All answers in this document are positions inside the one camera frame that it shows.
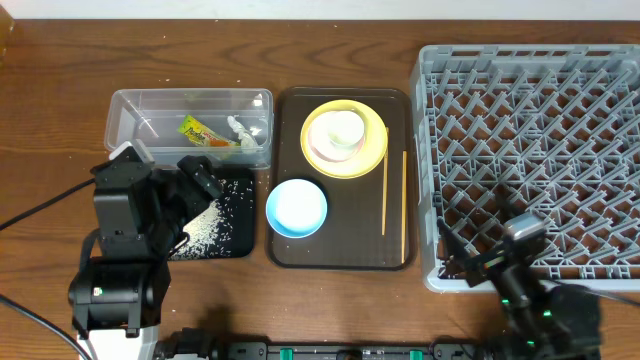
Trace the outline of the yellow green snack wrapper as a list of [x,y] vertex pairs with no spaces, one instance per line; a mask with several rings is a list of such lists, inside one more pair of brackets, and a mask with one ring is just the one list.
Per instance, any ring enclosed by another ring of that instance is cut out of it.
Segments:
[[186,115],[177,132],[184,135],[192,144],[199,147],[234,147],[238,143],[223,137],[198,121]]

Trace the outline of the light blue bowl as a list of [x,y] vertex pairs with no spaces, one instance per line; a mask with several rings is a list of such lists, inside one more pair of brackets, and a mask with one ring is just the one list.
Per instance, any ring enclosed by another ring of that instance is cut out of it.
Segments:
[[315,183],[290,179],[271,191],[265,211],[268,224],[277,234],[299,239],[322,227],[328,214],[328,201]]

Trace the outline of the wooden chopstick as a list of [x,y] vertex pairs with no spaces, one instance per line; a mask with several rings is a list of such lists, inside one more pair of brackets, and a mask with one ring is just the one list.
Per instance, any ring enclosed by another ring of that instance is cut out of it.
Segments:
[[383,186],[382,186],[382,211],[381,211],[381,235],[386,235],[386,218],[387,218],[387,202],[388,202],[388,140],[389,128],[385,127],[387,145],[383,157]]
[[407,244],[407,151],[402,152],[402,187],[401,187],[401,264],[406,263]]

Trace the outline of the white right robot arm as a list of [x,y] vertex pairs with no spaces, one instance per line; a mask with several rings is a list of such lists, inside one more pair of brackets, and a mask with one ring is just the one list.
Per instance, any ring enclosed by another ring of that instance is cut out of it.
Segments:
[[500,297],[510,330],[478,346],[475,359],[598,359],[600,307],[576,285],[546,288],[530,265],[544,248],[544,222],[523,213],[504,223],[501,240],[471,256],[440,220],[446,268],[464,273],[470,287],[489,281]]

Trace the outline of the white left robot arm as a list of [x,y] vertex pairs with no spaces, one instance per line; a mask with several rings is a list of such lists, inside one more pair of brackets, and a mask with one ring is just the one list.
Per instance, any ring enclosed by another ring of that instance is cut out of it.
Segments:
[[151,359],[169,258],[185,245],[185,226],[222,193],[204,156],[174,169],[121,154],[94,172],[98,227],[83,242],[69,286],[72,323],[94,359]]

